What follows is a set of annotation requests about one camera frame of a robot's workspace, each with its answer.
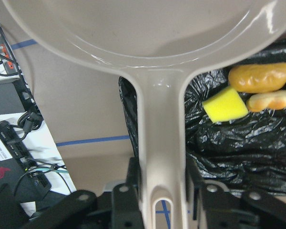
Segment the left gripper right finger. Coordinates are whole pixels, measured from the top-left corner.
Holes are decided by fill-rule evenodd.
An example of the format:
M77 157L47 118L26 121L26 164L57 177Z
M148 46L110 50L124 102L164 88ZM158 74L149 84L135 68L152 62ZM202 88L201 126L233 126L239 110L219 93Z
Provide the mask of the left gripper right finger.
M241 208L239 198L224 184L205 181L190 157L187 158L187 202L198 229L260 228L259 216Z

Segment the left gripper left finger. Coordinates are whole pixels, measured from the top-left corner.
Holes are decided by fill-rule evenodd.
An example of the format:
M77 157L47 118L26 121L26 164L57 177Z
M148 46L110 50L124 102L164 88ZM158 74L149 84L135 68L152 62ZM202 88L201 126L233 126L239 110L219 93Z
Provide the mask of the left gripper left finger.
M90 214L92 229L142 229L138 187L138 159L129 159L126 180L97 197L97 210Z

